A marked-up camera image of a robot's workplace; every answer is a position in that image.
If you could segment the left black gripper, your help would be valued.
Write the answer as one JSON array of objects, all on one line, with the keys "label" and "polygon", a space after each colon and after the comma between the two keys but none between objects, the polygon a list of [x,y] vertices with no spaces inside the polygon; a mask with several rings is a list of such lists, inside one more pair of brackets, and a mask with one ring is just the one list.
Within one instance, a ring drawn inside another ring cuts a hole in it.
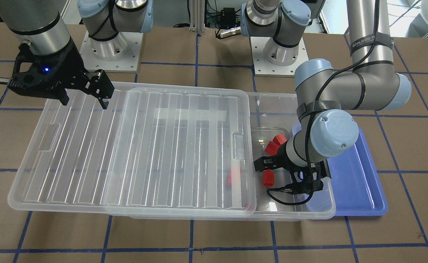
[{"label": "left black gripper", "polygon": [[320,165],[315,168],[297,166],[289,159],[285,146],[280,146],[276,155],[259,157],[253,164],[255,172],[284,168],[290,173],[292,182],[283,187],[268,188],[266,190],[268,196],[271,196],[273,191],[290,195],[310,195],[324,188]]}]

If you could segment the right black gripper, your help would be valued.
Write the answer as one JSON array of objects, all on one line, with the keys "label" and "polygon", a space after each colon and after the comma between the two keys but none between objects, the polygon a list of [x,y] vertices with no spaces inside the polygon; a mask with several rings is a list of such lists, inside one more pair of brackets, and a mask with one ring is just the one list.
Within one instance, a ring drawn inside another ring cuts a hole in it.
[{"label": "right black gripper", "polygon": [[35,55],[26,41],[19,45],[20,52],[14,62],[12,76],[0,77],[0,84],[7,85],[21,96],[55,99],[67,106],[67,89],[75,89],[97,98],[106,110],[115,90],[107,73],[98,69],[89,72],[73,40],[59,51],[49,55]]}]

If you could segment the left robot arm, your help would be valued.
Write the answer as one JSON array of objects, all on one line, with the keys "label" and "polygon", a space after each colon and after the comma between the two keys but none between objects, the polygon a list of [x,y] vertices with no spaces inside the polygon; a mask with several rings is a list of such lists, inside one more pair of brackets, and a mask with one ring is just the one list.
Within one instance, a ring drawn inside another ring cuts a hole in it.
[{"label": "left robot arm", "polygon": [[256,171],[284,168],[291,183],[266,193],[306,194],[323,184],[323,163],[351,148],[359,128],[349,110],[396,110],[411,96],[411,83],[396,73],[394,40],[385,0],[348,0],[352,65],[335,71],[325,59],[310,59],[294,72],[301,130],[280,144],[275,155],[254,162]]}]

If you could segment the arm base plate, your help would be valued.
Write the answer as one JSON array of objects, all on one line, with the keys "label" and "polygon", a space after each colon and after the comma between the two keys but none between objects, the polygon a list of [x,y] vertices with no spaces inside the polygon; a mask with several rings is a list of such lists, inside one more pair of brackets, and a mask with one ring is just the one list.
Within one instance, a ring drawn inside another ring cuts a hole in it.
[{"label": "arm base plate", "polygon": [[143,33],[119,32],[114,39],[100,42],[85,32],[79,50],[85,68],[90,72],[137,73],[143,37]]},{"label": "arm base plate", "polygon": [[250,37],[254,74],[259,77],[291,77],[297,67],[309,60],[301,39],[292,48],[279,46],[272,37]]}]

